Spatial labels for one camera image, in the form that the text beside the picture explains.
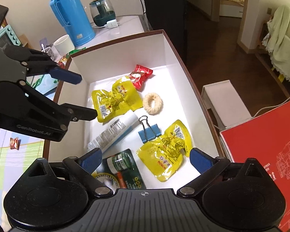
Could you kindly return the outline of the red patterned snack packet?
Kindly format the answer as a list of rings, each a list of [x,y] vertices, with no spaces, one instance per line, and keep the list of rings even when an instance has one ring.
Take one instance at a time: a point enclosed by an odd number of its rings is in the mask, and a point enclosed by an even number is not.
[[[11,150],[13,150],[13,149],[19,150],[20,144],[21,144],[21,139],[19,139],[18,137],[10,138],[10,149]]]

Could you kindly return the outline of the patterned mug with spoon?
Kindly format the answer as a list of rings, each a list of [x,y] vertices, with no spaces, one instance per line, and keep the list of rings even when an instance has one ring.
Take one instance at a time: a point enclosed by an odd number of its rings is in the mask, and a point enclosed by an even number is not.
[[[55,60],[54,52],[52,51],[50,46],[46,46],[41,43],[41,51],[46,53],[53,61]]]

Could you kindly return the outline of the green blue snack bag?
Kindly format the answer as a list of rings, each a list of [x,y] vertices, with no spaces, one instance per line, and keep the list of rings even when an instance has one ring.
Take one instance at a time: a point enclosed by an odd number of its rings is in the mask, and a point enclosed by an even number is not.
[[[65,68],[69,56],[66,55],[62,57],[59,55],[55,48],[51,49],[55,55],[54,61],[57,62],[61,68]],[[59,80],[56,78],[52,78],[49,74],[27,77],[26,82],[28,85],[46,96],[55,93],[56,88],[59,84]]]

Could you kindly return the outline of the white tube bottle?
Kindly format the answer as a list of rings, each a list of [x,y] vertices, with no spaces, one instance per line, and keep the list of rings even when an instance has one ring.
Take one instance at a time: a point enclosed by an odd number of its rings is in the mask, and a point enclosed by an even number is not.
[[[129,132],[132,131],[132,126],[137,122],[138,117],[132,111],[129,110],[124,115],[121,115],[96,138],[88,143],[86,146],[87,151],[91,151],[95,148],[99,148],[104,153],[113,144],[118,143]]]

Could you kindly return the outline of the white ceramic mug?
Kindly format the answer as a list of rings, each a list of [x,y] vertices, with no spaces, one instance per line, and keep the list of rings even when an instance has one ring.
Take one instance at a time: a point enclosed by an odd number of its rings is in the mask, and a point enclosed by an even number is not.
[[[65,56],[75,49],[75,46],[69,35],[64,35],[53,43],[54,48],[60,56]]]

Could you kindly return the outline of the teal toaster oven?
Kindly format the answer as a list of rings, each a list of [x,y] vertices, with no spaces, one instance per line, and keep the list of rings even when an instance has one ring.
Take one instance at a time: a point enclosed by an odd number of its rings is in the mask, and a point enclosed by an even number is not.
[[[0,27],[0,47],[5,48],[6,45],[22,45],[20,39],[10,25],[6,25],[4,28]]]

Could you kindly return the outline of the green jar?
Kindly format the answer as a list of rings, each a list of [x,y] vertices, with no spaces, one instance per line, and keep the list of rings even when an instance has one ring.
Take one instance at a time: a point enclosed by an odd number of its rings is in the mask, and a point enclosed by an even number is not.
[[[121,152],[117,155],[107,158],[107,165],[111,173],[117,174],[126,169],[132,168],[130,156],[126,152]]]

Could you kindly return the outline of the red book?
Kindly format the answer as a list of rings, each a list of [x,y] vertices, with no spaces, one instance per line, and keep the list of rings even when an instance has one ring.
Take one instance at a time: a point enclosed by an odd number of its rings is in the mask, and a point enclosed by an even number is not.
[[[286,199],[282,231],[290,229],[290,101],[248,122],[221,131],[234,162],[256,158]]]

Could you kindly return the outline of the blue binder clip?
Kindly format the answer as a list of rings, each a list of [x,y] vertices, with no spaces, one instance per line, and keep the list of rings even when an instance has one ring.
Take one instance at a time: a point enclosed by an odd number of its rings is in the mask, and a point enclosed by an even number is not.
[[[148,116],[143,115],[138,119],[138,121],[142,125],[142,128],[143,128],[141,131],[138,132],[142,140],[142,143],[152,141],[155,138],[161,136],[161,130],[158,127],[158,125],[157,124],[150,125],[148,123]]]

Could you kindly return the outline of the white stool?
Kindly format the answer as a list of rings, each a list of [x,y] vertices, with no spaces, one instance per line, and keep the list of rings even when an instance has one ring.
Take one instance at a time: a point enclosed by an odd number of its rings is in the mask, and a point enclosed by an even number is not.
[[[203,86],[201,97],[206,108],[212,110],[221,131],[252,117],[230,80]]]

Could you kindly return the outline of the red candy packet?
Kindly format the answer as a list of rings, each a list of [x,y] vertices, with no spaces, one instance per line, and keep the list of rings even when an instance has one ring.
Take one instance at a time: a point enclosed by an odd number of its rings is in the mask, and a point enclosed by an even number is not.
[[[139,64],[136,65],[133,72],[129,74],[129,79],[131,80],[133,86],[140,91],[146,80],[153,74],[153,70]]]

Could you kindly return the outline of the large brown white box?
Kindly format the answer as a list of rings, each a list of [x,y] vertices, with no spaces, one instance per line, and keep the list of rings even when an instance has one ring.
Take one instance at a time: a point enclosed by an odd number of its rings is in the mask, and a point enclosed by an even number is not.
[[[183,157],[177,171],[162,182],[137,154],[142,146],[142,129],[157,125],[165,131],[176,120],[187,128],[193,147],[212,157],[221,155],[217,133],[200,92],[164,31],[131,35],[79,51],[69,58],[66,68],[80,74],[82,82],[60,82],[54,101],[94,108],[99,116],[89,122],[70,123],[60,142],[47,141],[43,154],[49,161],[83,155],[89,142],[108,127],[117,129],[117,121],[123,119],[120,109],[125,108],[136,117],[147,115],[142,101],[150,93],[162,101],[159,112],[148,115],[143,123],[134,123],[122,140],[103,153],[104,157],[129,149],[147,188],[179,189],[199,175],[188,157]]]

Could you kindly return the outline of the white power adapter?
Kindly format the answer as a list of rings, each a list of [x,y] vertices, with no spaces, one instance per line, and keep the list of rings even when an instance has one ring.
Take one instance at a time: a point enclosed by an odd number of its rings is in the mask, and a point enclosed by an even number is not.
[[[109,29],[116,28],[119,26],[119,23],[117,22],[117,19],[113,19],[113,20],[109,20],[105,26]]]

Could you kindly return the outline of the sofa with green cover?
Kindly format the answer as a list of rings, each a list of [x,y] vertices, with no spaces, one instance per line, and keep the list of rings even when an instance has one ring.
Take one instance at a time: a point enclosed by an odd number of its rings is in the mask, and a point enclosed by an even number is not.
[[[268,34],[262,45],[270,55],[273,67],[290,82],[290,7],[278,7],[267,22]]]

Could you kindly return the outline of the black refrigerator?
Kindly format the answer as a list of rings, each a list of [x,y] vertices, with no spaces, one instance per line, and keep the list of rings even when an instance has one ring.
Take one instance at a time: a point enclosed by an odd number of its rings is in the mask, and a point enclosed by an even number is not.
[[[186,0],[144,0],[147,19],[154,30],[162,29],[183,61],[186,61]]]

